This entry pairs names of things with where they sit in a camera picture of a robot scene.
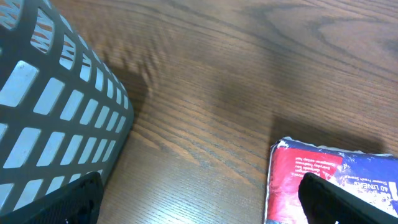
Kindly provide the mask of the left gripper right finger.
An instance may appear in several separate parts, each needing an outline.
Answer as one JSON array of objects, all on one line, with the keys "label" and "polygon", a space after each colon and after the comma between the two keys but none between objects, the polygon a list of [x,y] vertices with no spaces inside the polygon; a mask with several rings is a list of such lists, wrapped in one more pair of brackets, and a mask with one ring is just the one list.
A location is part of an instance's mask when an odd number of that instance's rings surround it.
[{"label": "left gripper right finger", "polygon": [[397,218],[308,172],[298,198],[309,223],[396,224]]}]

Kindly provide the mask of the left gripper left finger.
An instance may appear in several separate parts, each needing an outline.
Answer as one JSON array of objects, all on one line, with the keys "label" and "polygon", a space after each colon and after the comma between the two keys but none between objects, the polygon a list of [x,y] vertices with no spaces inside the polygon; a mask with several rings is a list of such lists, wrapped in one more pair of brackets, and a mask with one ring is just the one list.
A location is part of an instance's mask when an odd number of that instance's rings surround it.
[{"label": "left gripper left finger", "polygon": [[104,187],[101,175],[90,172],[17,210],[3,215],[2,224],[96,224]]}]

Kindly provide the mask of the red purple snack pack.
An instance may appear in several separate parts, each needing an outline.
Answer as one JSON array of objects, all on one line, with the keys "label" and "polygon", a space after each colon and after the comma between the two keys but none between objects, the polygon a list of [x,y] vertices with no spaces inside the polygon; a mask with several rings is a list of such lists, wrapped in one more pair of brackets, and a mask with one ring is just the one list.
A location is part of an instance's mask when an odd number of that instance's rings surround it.
[{"label": "red purple snack pack", "polygon": [[397,158],[284,137],[271,147],[265,223],[397,223]]}]

